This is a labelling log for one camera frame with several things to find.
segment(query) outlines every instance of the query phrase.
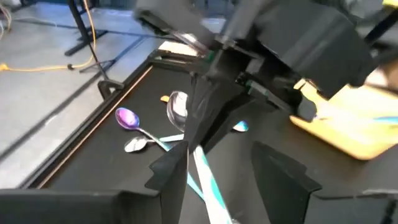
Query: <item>purple spoon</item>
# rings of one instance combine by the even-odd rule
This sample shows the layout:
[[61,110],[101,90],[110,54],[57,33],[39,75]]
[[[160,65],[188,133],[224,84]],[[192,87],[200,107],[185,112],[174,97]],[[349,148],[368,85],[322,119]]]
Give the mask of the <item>purple spoon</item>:
[[139,118],[138,116],[127,108],[118,108],[115,111],[116,121],[118,121],[119,125],[124,129],[139,131],[148,138],[154,140],[160,147],[164,149],[168,149],[169,146],[164,142],[160,141],[157,137],[151,135],[151,133],[145,131],[144,129],[139,127]]

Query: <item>robotic arm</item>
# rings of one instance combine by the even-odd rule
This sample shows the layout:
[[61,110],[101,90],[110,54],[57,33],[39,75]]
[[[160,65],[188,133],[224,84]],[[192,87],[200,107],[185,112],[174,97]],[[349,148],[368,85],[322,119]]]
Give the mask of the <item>robotic arm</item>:
[[185,140],[208,152],[265,103],[311,121],[317,109],[294,85],[304,78],[331,98],[361,86],[376,63],[354,25],[337,10],[307,0],[245,0],[220,34],[201,24],[184,0],[137,0],[135,17],[198,50],[205,69],[192,71]]

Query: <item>white cable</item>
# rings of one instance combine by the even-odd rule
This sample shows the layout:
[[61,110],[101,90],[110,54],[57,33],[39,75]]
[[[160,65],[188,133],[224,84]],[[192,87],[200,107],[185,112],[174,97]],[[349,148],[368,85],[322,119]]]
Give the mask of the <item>white cable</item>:
[[53,21],[49,21],[49,20],[45,20],[45,19],[39,19],[39,18],[33,17],[33,16],[13,19],[13,21],[23,21],[23,20],[26,20],[26,19],[34,19],[34,20],[37,20],[39,22],[48,22],[48,23],[54,24],[56,28],[58,27],[58,24],[53,22]]
[[0,28],[1,28],[0,40],[1,40],[2,36],[4,35],[4,27],[2,26],[2,21],[0,21]]
[[11,12],[6,7],[4,7],[1,3],[0,3],[0,10],[4,14],[4,16],[7,18],[8,29],[10,29],[11,22],[12,22]]

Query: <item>black table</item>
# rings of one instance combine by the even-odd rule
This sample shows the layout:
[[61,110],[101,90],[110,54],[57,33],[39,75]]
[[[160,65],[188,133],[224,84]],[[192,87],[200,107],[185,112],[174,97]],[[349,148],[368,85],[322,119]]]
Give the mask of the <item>black table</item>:
[[[155,136],[179,134],[168,121],[160,97],[190,88],[184,63],[166,60],[167,57],[159,59],[159,54],[170,55],[162,51],[150,55],[124,82],[125,88],[109,96],[22,188],[134,189],[135,183],[143,178],[142,171],[164,152],[151,146],[141,153],[126,154],[124,143],[139,133],[120,128],[114,118],[115,109],[122,106],[133,110],[140,117],[141,127]],[[317,197],[352,197],[369,188],[398,189],[397,147],[363,162],[294,126],[281,111],[254,106],[247,122],[248,132],[228,134],[208,153],[231,215],[243,224],[269,223],[252,168],[254,142],[266,144],[303,164],[306,175],[322,187],[313,193]],[[189,170],[199,183],[193,156]],[[189,187],[180,223],[208,223],[205,204]]]

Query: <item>black tabletop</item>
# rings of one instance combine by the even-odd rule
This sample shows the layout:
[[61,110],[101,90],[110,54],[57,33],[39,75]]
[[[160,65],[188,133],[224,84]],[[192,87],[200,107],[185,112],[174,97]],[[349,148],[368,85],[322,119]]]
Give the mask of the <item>black tabletop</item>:
[[[186,73],[154,67],[119,106],[137,113],[141,127],[158,137],[179,134],[168,121],[160,97],[189,88]],[[268,223],[252,171],[254,141],[267,144],[307,166],[307,175],[323,187],[316,192],[318,195],[354,195],[368,188],[398,189],[396,148],[372,161],[357,161],[294,126],[280,111],[254,107],[247,122],[248,132],[228,134],[207,155],[231,215],[241,223]],[[138,134],[122,130],[112,111],[59,170],[48,188],[134,189],[134,183],[143,178],[142,170],[164,153],[157,146],[142,153],[125,153],[124,143]],[[192,156],[189,169],[199,183]],[[208,223],[204,202],[189,187],[180,223]]]

